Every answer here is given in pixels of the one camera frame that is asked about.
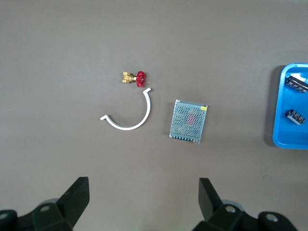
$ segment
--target perforated metal cover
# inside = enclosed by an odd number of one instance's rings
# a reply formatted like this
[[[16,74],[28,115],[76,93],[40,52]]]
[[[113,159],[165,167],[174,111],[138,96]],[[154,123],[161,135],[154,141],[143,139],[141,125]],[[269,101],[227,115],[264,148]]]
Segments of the perforated metal cover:
[[[170,138],[200,143],[207,105],[176,100]]]

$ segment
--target curved white plastic piece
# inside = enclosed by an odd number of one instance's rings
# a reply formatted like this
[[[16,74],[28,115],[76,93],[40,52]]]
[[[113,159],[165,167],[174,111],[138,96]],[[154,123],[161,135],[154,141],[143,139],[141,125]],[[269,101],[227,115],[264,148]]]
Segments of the curved white plastic piece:
[[[145,99],[146,99],[146,105],[147,105],[147,109],[146,109],[146,113],[145,113],[145,116],[143,118],[143,120],[135,125],[135,126],[132,126],[132,127],[123,127],[121,125],[118,125],[116,124],[110,117],[109,115],[104,115],[103,117],[101,117],[100,119],[101,120],[104,120],[106,119],[108,121],[109,124],[111,124],[111,126],[113,126],[114,128],[117,128],[117,129],[120,129],[120,130],[123,130],[123,131],[129,131],[129,130],[133,130],[133,129],[136,129],[136,128],[139,128],[142,124],[144,124],[144,122],[146,121],[146,119],[148,118],[149,114],[150,114],[150,109],[151,109],[151,100],[150,100],[150,96],[148,94],[148,92],[151,90],[151,88],[147,88],[146,90],[143,91],[143,94],[145,96]]]

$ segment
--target capacitor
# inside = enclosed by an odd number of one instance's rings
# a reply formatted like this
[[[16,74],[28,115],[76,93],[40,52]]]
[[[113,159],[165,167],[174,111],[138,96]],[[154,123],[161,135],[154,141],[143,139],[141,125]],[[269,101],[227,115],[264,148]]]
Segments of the capacitor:
[[[285,84],[300,93],[305,93],[308,91],[308,84],[293,76],[287,77],[285,79]]]
[[[301,125],[305,122],[305,118],[294,109],[287,111],[285,116],[297,125]]]

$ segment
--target gray background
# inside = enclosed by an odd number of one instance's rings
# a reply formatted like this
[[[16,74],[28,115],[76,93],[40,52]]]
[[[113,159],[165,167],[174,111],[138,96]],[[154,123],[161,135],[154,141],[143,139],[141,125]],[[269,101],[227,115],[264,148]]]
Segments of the gray background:
[[[189,231],[198,179],[254,217],[308,229],[308,151],[271,141],[281,69],[308,62],[308,3],[0,0],[0,208],[23,215],[90,178],[76,231]],[[148,74],[152,101],[122,72]],[[170,139],[176,99],[208,104],[200,145]]]

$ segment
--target gate valve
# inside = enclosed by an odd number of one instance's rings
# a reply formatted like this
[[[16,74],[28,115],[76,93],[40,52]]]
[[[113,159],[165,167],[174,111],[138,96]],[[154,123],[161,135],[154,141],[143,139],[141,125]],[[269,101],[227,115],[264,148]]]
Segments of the gate valve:
[[[122,83],[131,83],[136,82],[137,87],[141,88],[144,86],[146,74],[143,71],[139,71],[137,76],[133,75],[130,72],[123,72]]]

